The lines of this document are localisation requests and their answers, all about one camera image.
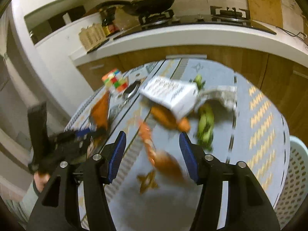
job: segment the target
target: wooden panel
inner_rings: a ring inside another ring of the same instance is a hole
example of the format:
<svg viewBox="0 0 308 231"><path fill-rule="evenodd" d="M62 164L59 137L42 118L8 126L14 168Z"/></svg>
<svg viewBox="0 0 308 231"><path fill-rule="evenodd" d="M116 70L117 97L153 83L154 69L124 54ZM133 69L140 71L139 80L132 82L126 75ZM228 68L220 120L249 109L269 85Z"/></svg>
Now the wooden panel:
<svg viewBox="0 0 308 231"><path fill-rule="evenodd" d="M252 49L211 45L186 45L132 51L90 63L90 67L102 63L106 64L102 69L89 70L89 63L84 64L86 67L82 65L78 69L82 70L81 73L85 76L91 87L97 87L100 84L98 78L103 75L102 72L104 71L108 72L120 65L127 71L148 62L163 60L166 55L174 54L207 54L209 60L220 62L232 68L258 88L262 84L268 58L268 53Z"/></svg>
<svg viewBox="0 0 308 231"><path fill-rule="evenodd" d="M280 0L247 0L251 19L283 27Z"/></svg>
<svg viewBox="0 0 308 231"><path fill-rule="evenodd" d="M308 146L308 69L270 54L261 90L286 118L290 134Z"/></svg>
<svg viewBox="0 0 308 231"><path fill-rule="evenodd" d="M103 85L102 76L112 69L117 68L122 72L125 71L118 56L111 56L88 62L77 68L93 90L96 90Z"/></svg>

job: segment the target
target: cabinet door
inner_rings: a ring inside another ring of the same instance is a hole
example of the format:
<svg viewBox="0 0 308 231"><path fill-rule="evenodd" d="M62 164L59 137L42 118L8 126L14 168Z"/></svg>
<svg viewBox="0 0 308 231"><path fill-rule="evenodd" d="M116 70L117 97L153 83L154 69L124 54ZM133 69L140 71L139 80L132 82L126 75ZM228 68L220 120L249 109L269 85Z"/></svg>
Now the cabinet door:
<svg viewBox="0 0 308 231"><path fill-rule="evenodd" d="M118 56L91 61L77 67L93 90L103 86L102 77L113 69L125 71Z"/></svg>
<svg viewBox="0 0 308 231"><path fill-rule="evenodd" d="M261 91L284 115L290 134L308 146L308 68L270 54Z"/></svg>
<svg viewBox="0 0 308 231"><path fill-rule="evenodd" d="M147 62L165 59L166 55L206 54L209 60L220 62L242 74L260 88L266 68L268 53L253 49L228 46L185 45L143 49L118 55L125 70Z"/></svg>

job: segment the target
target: gray sleeve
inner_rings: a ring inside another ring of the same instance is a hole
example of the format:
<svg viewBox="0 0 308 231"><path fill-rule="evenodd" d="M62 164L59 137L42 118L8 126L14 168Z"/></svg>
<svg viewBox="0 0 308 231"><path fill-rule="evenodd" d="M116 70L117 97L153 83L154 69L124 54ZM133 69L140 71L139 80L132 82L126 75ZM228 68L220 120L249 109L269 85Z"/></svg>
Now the gray sleeve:
<svg viewBox="0 0 308 231"><path fill-rule="evenodd" d="M23 199L18 202L14 200L4 200L6 206L8 207L9 211L13 213L19 223L25 227L31 215L32 209L38 199L38 191L36 189L36 185L34 180L30 184L27 193L23 197Z"/></svg>

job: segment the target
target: green vegetable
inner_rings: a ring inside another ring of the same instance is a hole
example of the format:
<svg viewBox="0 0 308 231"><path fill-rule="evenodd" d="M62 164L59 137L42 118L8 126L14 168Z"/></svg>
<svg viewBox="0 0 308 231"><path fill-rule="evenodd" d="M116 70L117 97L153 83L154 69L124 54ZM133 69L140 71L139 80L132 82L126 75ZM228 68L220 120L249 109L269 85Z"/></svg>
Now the green vegetable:
<svg viewBox="0 0 308 231"><path fill-rule="evenodd" d="M204 88L204 85L205 85L205 81L204 82L202 81L202 76L199 75L199 74L195 77L195 79L190 80L190 82L196 83L198 90L202 90Z"/></svg>
<svg viewBox="0 0 308 231"><path fill-rule="evenodd" d="M211 106L208 103L203 104L199 108L199 124L198 124L198 144L203 146L204 149L211 151L212 141L214 138L214 114Z"/></svg>

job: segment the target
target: frying pan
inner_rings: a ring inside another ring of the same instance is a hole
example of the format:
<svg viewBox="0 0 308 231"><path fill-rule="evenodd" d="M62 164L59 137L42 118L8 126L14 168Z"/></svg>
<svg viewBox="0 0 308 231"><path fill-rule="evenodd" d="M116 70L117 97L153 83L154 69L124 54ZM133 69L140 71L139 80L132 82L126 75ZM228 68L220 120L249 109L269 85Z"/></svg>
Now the frying pan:
<svg viewBox="0 0 308 231"><path fill-rule="evenodd" d="M160 14L168 10L174 0L133 0L130 6L124 6L123 10L132 16Z"/></svg>

